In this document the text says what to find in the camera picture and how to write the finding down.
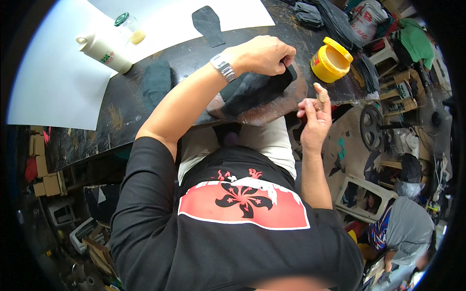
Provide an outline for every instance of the green shirt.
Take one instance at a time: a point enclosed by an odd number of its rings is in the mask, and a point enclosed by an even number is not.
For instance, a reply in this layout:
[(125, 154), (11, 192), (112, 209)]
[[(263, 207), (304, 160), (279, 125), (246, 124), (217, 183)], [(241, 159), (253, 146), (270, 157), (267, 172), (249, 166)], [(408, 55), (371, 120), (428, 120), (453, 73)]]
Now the green shirt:
[(400, 24), (403, 26), (400, 32), (400, 41), (408, 50), (413, 62), (422, 59), (424, 66), (430, 70), (435, 54), (424, 30), (411, 18), (400, 19)]

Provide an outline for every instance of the bauhinia flower graphic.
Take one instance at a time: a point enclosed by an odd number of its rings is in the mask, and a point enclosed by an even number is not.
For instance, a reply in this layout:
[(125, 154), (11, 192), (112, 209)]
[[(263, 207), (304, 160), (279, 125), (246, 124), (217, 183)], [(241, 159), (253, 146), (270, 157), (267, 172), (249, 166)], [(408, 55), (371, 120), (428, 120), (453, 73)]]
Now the bauhinia flower graphic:
[(257, 189), (245, 186), (232, 186), (229, 183), (222, 183), (222, 188), (228, 192), (221, 200), (215, 199), (215, 204), (220, 207), (230, 207), (239, 203), (243, 211), (243, 218), (254, 217), (254, 207), (272, 208), (272, 200), (265, 196), (253, 196)]

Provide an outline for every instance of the yellow container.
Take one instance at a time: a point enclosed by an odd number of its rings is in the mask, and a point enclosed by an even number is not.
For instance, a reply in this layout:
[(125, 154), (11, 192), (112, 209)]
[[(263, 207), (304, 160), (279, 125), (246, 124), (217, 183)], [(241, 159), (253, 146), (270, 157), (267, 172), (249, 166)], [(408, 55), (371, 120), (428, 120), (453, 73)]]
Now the yellow container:
[(323, 39), (321, 46), (311, 59), (311, 69), (314, 74), (326, 83), (333, 83), (350, 71), (353, 61), (351, 54), (341, 44), (329, 37)]

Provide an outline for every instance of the yellow lid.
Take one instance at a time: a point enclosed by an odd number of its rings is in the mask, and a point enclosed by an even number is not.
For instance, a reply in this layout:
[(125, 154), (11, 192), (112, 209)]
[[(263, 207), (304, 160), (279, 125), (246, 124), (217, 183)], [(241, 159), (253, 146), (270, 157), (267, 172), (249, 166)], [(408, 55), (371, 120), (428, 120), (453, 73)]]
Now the yellow lid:
[(329, 46), (333, 47), (334, 49), (336, 49), (339, 53), (341, 53), (343, 55), (343, 57), (345, 59), (348, 60), (348, 62), (351, 63), (353, 61), (353, 56), (338, 42), (334, 41), (333, 39), (329, 38), (328, 36), (326, 36), (323, 39), (323, 42), (325, 44), (328, 44)]

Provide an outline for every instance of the fan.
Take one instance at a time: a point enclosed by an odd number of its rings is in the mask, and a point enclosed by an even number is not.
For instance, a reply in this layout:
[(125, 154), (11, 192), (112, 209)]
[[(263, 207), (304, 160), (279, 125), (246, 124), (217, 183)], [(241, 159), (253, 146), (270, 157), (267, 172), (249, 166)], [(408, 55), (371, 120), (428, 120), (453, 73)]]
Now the fan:
[(359, 120), (364, 145), (370, 151), (378, 151), (383, 146), (384, 130), (417, 125), (417, 134), (424, 147), (432, 156), (442, 157), (442, 153), (450, 145), (452, 127), (452, 116), (442, 104), (447, 97), (440, 89), (426, 90), (425, 98), (418, 101), (417, 120), (413, 124), (392, 122), (390, 125), (383, 125), (380, 111), (373, 105), (367, 105), (362, 110)]
[(450, 146), (452, 129), (452, 116), (442, 104), (446, 98), (441, 89), (427, 90), (417, 109), (419, 140), (432, 156), (440, 158)]

